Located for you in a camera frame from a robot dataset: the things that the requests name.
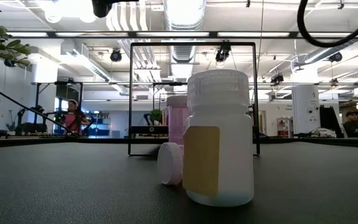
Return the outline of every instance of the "ceiling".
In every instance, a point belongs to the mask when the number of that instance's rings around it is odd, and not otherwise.
[[[339,0],[309,0],[308,7],[313,10],[306,12],[306,26],[309,31],[319,32],[352,32],[358,28],[358,0],[346,0],[345,7],[338,10]],[[57,31],[84,31],[109,30],[105,19],[96,19],[92,23],[82,22],[78,17],[63,17],[58,23],[49,23],[45,18],[44,6],[51,4],[49,0],[21,1],[6,0],[0,1],[0,25],[8,30],[23,30],[31,32],[35,30],[57,30]],[[224,30],[224,31],[297,31],[296,10],[299,0],[251,0],[250,7],[246,7],[246,1],[207,0],[203,26],[201,30]],[[163,2],[160,0],[146,1],[146,22],[149,30],[165,30]],[[129,24],[129,6],[127,6],[127,23]],[[62,55],[60,44],[63,40],[25,40],[31,45],[39,47],[48,54],[61,61],[59,76],[73,77],[75,80],[97,82],[95,77],[87,68],[78,63],[66,61],[67,55]],[[116,39],[72,39],[73,43],[80,47],[87,46],[89,57],[95,64],[109,73],[115,81],[129,80],[130,60],[122,53],[120,62],[112,62],[109,57],[114,48],[121,48]],[[222,39],[207,40],[221,42]],[[241,39],[231,39],[231,42],[241,42]],[[258,82],[264,80],[269,82],[270,77],[275,74],[269,73],[284,60],[293,60],[294,55],[308,54],[317,47],[310,45],[302,39],[298,40],[272,40],[272,39],[248,39],[255,42],[256,49],[260,54],[257,58],[259,63]],[[215,69],[214,61],[216,50],[219,46],[198,47],[192,72],[200,72],[208,69]],[[160,67],[161,78],[170,78],[170,56],[167,47],[152,47],[156,62]],[[317,62],[318,78],[320,81],[328,82],[333,77],[342,77],[351,71],[358,69],[358,42],[344,50],[341,50],[343,59],[340,62],[327,61]],[[250,47],[234,46],[232,54],[225,61],[224,68],[236,69],[245,72],[250,81],[253,80],[252,49]],[[290,62],[285,62],[280,70],[286,82],[291,81]],[[358,82],[358,73],[349,75],[340,82]],[[101,86],[100,90],[107,90],[108,87]]]

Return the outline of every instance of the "black cable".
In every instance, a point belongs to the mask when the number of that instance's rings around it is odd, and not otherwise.
[[[35,110],[31,109],[31,108],[28,108],[28,107],[22,105],[21,103],[17,102],[16,100],[13,100],[12,98],[10,98],[9,96],[5,95],[5,94],[4,94],[3,92],[1,92],[1,91],[0,91],[0,95],[3,96],[3,97],[5,97],[5,98],[7,98],[7,99],[10,100],[10,101],[12,101],[13,103],[15,103],[15,104],[17,104],[17,105],[19,105],[19,106],[25,108],[26,110],[31,111],[31,112],[33,112],[33,113],[35,113],[35,114],[37,114],[37,115],[39,115],[39,116],[41,116],[41,117],[43,117],[43,118],[49,120],[49,121],[51,121],[53,124],[57,124],[57,125],[63,127],[67,132],[71,133],[73,136],[75,136],[76,138],[78,138],[77,133],[74,133],[74,132],[71,131],[70,129],[68,129],[68,128],[64,127],[63,125],[59,124],[58,122],[56,122],[56,121],[54,121],[54,120],[48,118],[47,116],[43,115],[42,113],[39,113],[38,111],[35,111]]]
[[[303,36],[303,38],[308,41],[310,44],[313,44],[317,47],[337,47],[339,45],[345,44],[348,41],[358,36],[358,28],[347,37],[344,37],[335,42],[321,42],[314,37],[312,37],[305,26],[305,9],[308,4],[308,0],[301,0],[298,8],[298,16],[296,17],[296,21],[298,23],[299,33]]]

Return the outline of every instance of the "pink bottle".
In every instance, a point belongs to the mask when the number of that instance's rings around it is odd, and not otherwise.
[[[185,121],[190,113],[187,109],[187,96],[175,95],[167,98],[169,142],[183,145],[183,134],[186,131]]]

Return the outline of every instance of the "desk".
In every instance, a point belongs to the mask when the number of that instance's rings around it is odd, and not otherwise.
[[[358,148],[262,144],[255,197],[237,208],[162,186],[126,144],[0,147],[0,223],[357,223]]]

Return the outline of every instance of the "pill bottle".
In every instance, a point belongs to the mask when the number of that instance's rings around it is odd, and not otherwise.
[[[254,196],[248,76],[209,70],[188,80],[183,182],[195,202],[234,207]]]
[[[190,115],[187,109],[187,96],[169,96],[167,98],[167,107],[169,142],[183,145],[183,133],[186,130],[185,121]]]

